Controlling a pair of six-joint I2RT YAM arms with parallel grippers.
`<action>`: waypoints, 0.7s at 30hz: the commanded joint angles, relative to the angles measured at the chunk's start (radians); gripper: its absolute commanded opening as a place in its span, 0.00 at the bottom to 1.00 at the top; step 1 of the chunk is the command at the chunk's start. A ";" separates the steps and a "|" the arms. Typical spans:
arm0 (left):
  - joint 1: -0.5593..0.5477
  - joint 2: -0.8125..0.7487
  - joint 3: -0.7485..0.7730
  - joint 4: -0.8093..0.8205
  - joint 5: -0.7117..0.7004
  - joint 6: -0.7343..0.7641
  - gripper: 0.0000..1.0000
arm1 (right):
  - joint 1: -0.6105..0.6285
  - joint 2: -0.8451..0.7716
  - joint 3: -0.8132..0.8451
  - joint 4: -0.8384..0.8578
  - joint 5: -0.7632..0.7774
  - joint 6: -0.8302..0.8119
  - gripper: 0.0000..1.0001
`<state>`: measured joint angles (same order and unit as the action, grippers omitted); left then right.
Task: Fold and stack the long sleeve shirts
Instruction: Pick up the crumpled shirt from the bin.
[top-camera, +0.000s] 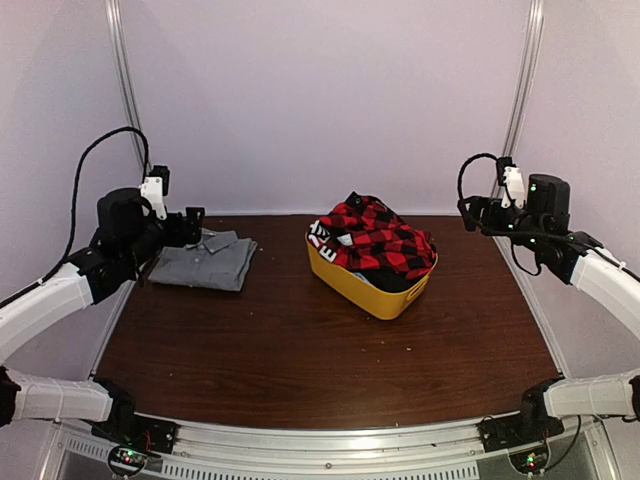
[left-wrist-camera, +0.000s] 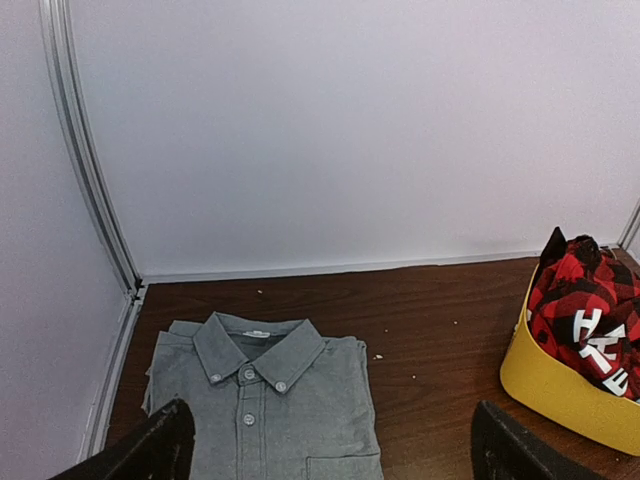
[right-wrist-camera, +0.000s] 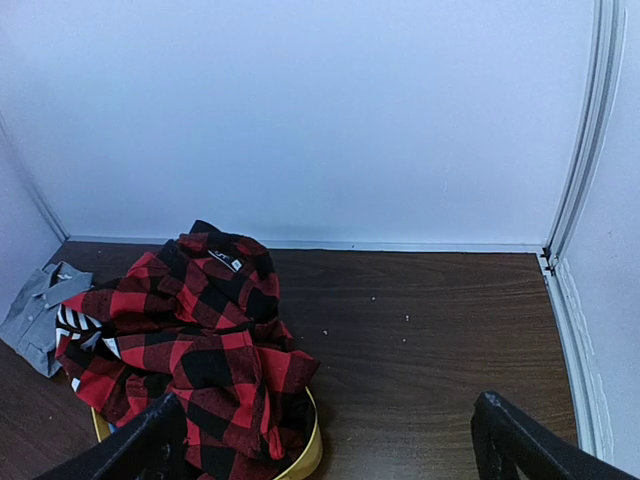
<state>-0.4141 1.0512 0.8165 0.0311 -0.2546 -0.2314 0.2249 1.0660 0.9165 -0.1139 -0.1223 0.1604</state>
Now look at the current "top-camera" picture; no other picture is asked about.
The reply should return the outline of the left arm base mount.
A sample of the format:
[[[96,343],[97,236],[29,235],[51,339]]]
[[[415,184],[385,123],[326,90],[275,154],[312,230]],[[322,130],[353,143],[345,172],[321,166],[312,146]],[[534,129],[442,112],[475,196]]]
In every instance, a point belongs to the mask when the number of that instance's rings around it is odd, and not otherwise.
[[[118,429],[111,422],[85,423],[91,434],[113,443],[106,465],[117,478],[131,478],[148,471],[160,471],[163,456],[173,452],[178,425],[175,422],[135,415],[133,424]]]

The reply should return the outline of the red black plaid shirt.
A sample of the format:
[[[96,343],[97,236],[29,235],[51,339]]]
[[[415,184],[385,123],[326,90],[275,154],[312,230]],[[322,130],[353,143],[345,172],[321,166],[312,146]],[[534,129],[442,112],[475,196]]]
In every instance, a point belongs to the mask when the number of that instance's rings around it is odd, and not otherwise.
[[[321,255],[349,272],[393,270],[416,280],[437,260],[431,234],[410,226],[375,196],[355,192],[309,228]]]

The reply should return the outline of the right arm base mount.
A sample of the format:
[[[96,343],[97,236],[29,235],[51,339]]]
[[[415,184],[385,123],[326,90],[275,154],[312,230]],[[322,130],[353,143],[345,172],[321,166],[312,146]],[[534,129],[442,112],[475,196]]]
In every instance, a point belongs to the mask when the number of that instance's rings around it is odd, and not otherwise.
[[[552,465],[549,441],[564,433],[560,420],[537,422],[520,412],[503,417],[487,415],[476,424],[485,453],[506,450],[510,465],[522,475],[543,475]]]

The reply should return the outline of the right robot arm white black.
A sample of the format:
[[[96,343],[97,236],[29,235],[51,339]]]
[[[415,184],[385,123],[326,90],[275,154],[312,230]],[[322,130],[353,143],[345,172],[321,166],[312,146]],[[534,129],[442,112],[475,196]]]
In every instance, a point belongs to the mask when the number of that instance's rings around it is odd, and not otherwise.
[[[639,278],[601,242],[570,230],[569,184],[546,174],[532,174],[524,184],[519,170],[509,167],[503,188],[503,198],[458,197],[466,229],[529,249],[538,269],[548,269],[637,334]],[[526,442],[545,431],[551,417],[593,415],[633,422],[639,418],[639,371],[550,380],[532,388],[525,399],[532,404],[514,417],[512,430]]]

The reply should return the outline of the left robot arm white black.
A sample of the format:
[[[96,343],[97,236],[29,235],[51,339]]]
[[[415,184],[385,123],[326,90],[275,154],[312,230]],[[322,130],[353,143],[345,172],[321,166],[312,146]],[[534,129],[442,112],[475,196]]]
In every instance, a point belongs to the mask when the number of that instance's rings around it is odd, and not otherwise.
[[[205,210],[170,213],[163,187],[114,190],[97,202],[98,227],[88,247],[66,257],[58,270],[1,304],[1,358],[7,360],[58,321],[116,293],[139,278],[165,247],[200,241]],[[1,368],[1,423],[23,419],[104,422],[123,444],[137,442],[144,424],[115,387]]]

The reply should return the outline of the yellow plastic bin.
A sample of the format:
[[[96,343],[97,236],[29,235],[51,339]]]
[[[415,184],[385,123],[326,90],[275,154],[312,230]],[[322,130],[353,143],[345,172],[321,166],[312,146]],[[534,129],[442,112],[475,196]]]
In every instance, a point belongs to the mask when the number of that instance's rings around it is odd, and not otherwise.
[[[305,241],[312,272],[337,293],[379,320],[399,317],[423,293],[434,270],[432,268],[405,291],[386,292],[326,260],[318,249],[320,241],[315,235],[307,233]]]

